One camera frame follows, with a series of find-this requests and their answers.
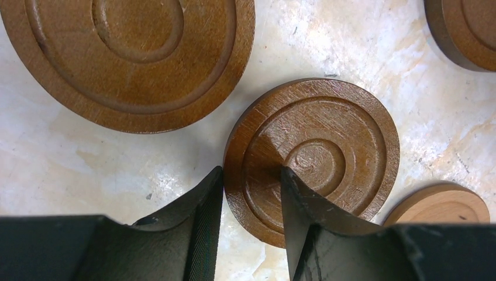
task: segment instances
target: wooden lid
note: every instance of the wooden lid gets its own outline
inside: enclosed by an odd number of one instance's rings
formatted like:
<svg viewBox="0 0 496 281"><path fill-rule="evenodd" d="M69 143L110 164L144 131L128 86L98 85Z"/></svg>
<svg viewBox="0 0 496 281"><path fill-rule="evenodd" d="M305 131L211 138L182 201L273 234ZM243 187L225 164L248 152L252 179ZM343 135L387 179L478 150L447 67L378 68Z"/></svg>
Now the wooden lid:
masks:
<svg viewBox="0 0 496 281"><path fill-rule="evenodd" d="M458 184L439 184L422 189L391 212L385 226L397 222L489 223L489 210L475 193Z"/></svg>
<svg viewBox="0 0 496 281"><path fill-rule="evenodd" d="M293 81L264 94L234 127L224 158L226 196L245 229L284 247L282 166L368 220L389 195L398 161L396 127L373 95L337 80Z"/></svg>
<svg viewBox="0 0 496 281"><path fill-rule="evenodd" d="M248 61L253 0L0 0L19 57L102 126L165 132L212 112Z"/></svg>
<svg viewBox="0 0 496 281"><path fill-rule="evenodd" d="M432 37L454 63L496 71L496 1L424 1Z"/></svg>

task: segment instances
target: marble surface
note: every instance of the marble surface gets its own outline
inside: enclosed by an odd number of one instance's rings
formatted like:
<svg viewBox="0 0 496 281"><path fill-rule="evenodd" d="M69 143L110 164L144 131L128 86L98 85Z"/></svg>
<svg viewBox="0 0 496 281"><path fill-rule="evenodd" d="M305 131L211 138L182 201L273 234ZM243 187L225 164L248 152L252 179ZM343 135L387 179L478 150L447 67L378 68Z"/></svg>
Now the marble surface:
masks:
<svg viewBox="0 0 496 281"><path fill-rule="evenodd" d="M0 215L106 214L132 223L222 164L230 130L271 88L332 77L372 92L398 128L397 181L381 222L438 180L475 191L496 219L496 74L449 61L421 0L256 0L246 72L203 120L158 135L95 125L56 102L0 28ZM288 280L285 252L246 232L224 203L216 280Z"/></svg>

